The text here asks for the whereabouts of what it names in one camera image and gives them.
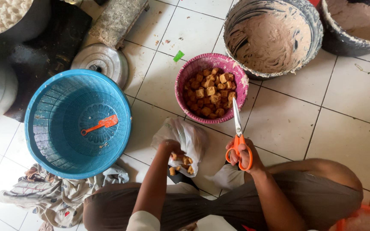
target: person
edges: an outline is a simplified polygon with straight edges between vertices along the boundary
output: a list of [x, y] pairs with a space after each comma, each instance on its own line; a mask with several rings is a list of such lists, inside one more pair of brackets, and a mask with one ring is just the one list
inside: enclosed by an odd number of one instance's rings
[[361, 182], [346, 166], [308, 159], [265, 167], [252, 141], [245, 140], [252, 150], [252, 167], [238, 171], [236, 163], [246, 167], [249, 160], [247, 146], [240, 144], [240, 159], [231, 151], [231, 164], [214, 177], [230, 191], [212, 201], [199, 196], [192, 181], [167, 186], [171, 153], [184, 153], [178, 142], [163, 141], [142, 184], [108, 185], [85, 199], [86, 229], [175, 231], [218, 215], [238, 231], [325, 231], [361, 207]]

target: plastic bag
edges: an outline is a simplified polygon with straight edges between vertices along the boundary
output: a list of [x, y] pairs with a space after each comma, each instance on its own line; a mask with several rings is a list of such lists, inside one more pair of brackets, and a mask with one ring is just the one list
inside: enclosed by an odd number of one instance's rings
[[[189, 174], [183, 167], [181, 167], [179, 172], [188, 177], [195, 177], [198, 173], [198, 163], [201, 162], [209, 141], [206, 131], [185, 122], [183, 118], [167, 118], [162, 128], [154, 135], [151, 147], [158, 149], [162, 140], [166, 139], [178, 141], [185, 155], [192, 158], [193, 162], [189, 165], [194, 169], [194, 174]], [[182, 160], [174, 161], [170, 158], [168, 164], [172, 167], [177, 167], [183, 164], [183, 162]]]

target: orange spatula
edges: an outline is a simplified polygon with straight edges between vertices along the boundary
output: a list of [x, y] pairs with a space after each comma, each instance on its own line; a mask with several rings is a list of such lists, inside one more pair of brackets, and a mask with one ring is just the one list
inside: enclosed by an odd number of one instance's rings
[[105, 126], [105, 127], [111, 127], [111, 126], [114, 126], [115, 124], [118, 123], [118, 117], [116, 115], [111, 115], [110, 117], [107, 117], [103, 120], [100, 120], [98, 122], [98, 125], [97, 126], [94, 126], [92, 128], [88, 128], [88, 129], [83, 129], [81, 131], [81, 135], [85, 136], [88, 132], [91, 132], [95, 129], [98, 129], [102, 126]]

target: scissors blade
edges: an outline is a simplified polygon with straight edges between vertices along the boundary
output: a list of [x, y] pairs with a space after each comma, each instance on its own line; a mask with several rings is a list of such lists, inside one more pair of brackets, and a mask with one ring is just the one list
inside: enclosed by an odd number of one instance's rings
[[235, 98], [232, 99], [232, 102], [233, 102], [233, 105], [234, 105], [234, 119], [235, 119], [236, 134], [238, 136], [241, 136], [242, 135], [242, 127], [240, 125], [238, 105], [236, 104]]

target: hand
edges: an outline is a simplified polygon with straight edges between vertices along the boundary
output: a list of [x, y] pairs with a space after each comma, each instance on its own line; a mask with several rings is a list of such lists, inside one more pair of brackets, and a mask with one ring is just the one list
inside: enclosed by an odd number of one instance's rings
[[[234, 146], [234, 142], [235, 142], [235, 138], [233, 138], [231, 141], [229, 141], [229, 143], [226, 145], [225, 148], [227, 150], [232, 148], [232, 146]], [[252, 140], [245, 139], [245, 143], [246, 143], [246, 145], [245, 144], [240, 144], [238, 146], [238, 151], [239, 151], [240, 158], [241, 158], [241, 161], [242, 161], [242, 167], [246, 168], [249, 165], [249, 152], [247, 150], [247, 148], [249, 147], [251, 149], [251, 152], [252, 152], [252, 166], [251, 166], [250, 169], [246, 170], [246, 172], [251, 174], [254, 171], [265, 169], [264, 164], [262, 163], [262, 161], [260, 159], [260, 156], [259, 156]], [[239, 162], [239, 157], [236, 155], [235, 150], [232, 149], [229, 152], [229, 159], [231, 160], [231, 165], [233, 165], [233, 166], [236, 165]]]
[[178, 158], [182, 158], [185, 154], [185, 152], [181, 150], [181, 144], [175, 140], [163, 140], [160, 143], [158, 150], [169, 154], [171, 157], [172, 153], [177, 154]]

